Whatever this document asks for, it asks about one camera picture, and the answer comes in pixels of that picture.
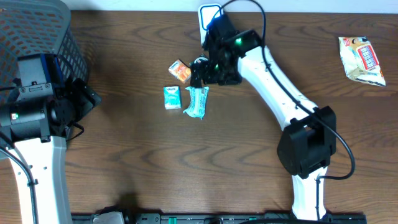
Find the dark green round-logo packet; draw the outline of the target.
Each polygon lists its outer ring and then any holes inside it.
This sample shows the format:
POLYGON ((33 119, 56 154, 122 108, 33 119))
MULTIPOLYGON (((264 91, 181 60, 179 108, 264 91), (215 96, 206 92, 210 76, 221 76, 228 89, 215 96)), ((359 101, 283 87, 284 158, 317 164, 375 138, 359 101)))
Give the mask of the dark green round-logo packet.
POLYGON ((196 63, 202 63, 208 61, 208 57, 205 54, 200 54, 193 62, 190 62, 189 66, 196 63))

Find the orange tissue packet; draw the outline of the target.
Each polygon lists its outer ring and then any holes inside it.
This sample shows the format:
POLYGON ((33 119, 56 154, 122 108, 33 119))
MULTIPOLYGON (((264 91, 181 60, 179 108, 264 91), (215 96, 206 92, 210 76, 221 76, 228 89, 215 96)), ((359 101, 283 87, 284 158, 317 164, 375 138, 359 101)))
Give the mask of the orange tissue packet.
POLYGON ((180 59, 177 59, 173 64, 171 64, 169 67, 169 73, 182 83, 186 83, 192 75, 190 67, 185 65, 180 59))

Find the teal wipes packet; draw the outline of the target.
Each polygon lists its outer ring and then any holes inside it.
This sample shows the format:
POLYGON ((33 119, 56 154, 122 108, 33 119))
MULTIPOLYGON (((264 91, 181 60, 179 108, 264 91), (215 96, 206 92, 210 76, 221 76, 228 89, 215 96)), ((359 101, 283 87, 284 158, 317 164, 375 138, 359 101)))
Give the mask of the teal wipes packet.
POLYGON ((186 87, 190 93, 190 104, 187 109, 183 110, 184 114, 192 118, 203 119, 206 111, 206 100, 209 92, 209 87, 195 88, 192 86, 186 87))

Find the teal Kleenex tissue packet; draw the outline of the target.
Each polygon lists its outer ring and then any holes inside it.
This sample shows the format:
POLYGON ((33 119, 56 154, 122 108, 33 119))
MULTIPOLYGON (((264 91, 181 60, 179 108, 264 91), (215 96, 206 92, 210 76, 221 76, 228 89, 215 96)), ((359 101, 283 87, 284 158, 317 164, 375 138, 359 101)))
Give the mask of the teal Kleenex tissue packet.
POLYGON ((167 110, 175 110, 182 107, 179 86, 164 87, 164 106, 167 110))

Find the yellow snack bag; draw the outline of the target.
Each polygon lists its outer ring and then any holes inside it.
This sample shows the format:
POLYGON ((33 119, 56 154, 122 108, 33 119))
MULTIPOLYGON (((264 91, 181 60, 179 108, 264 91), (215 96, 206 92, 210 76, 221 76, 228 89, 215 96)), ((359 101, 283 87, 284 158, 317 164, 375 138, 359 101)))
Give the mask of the yellow snack bag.
POLYGON ((375 86, 386 85, 379 60, 367 37, 339 37, 338 40, 340 59, 350 80, 375 86))

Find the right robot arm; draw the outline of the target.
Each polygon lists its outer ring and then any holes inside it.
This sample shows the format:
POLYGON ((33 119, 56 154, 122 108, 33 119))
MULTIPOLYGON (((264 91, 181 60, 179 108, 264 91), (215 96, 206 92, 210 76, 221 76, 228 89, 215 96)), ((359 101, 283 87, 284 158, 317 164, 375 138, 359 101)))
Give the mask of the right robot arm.
POLYGON ((294 86, 256 31, 237 30, 222 12, 199 12, 198 20, 208 56, 192 63, 192 86, 246 80, 254 87, 282 130, 277 155, 292 176, 292 213, 299 220, 322 220, 324 178, 336 151, 334 111, 319 108, 294 86))

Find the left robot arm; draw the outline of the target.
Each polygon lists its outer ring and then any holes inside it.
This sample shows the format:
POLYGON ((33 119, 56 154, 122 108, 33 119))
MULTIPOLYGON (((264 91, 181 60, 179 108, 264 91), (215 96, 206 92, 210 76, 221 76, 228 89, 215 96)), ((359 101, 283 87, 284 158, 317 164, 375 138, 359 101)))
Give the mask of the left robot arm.
POLYGON ((101 97, 62 55, 17 59, 16 99, 1 106, 1 153, 11 162, 23 223, 72 223, 65 156, 72 127, 101 97))

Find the white barcode scanner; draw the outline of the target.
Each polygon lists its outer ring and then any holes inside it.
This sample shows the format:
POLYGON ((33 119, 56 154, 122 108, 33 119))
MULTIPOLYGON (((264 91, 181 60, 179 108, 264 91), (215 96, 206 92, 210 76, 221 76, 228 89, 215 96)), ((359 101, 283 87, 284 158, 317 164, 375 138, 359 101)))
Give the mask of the white barcode scanner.
POLYGON ((198 21, 200 27, 200 41, 201 45, 205 43, 207 33, 207 26, 213 18, 220 17, 223 14, 221 5, 218 3, 202 4, 198 8, 198 21))

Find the dark grey plastic basket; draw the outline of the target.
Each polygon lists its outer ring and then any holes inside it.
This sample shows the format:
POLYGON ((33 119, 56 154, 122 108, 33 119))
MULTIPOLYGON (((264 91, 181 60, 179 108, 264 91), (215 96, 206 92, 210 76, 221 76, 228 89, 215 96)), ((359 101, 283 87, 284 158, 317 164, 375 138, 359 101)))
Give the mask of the dark grey plastic basket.
POLYGON ((20 57, 52 54, 65 82, 65 96, 85 92, 89 71, 70 29, 71 12, 62 1, 1 0, 1 104, 22 85, 20 57))

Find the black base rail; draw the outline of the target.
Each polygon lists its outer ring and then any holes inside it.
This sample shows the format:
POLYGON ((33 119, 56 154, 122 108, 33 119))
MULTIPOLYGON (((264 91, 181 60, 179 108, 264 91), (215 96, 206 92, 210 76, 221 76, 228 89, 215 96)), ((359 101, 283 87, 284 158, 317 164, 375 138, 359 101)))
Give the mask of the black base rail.
POLYGON ((155 210, 131 211, 106 207, 97 213, 74 213, 73 223, 129 223, 129 224, 240 224, 240 223, 359 223, 367 222, 358 213, 326 213, 320 220, 303 220, 292 212, 266 213, 162 213, 155 210))

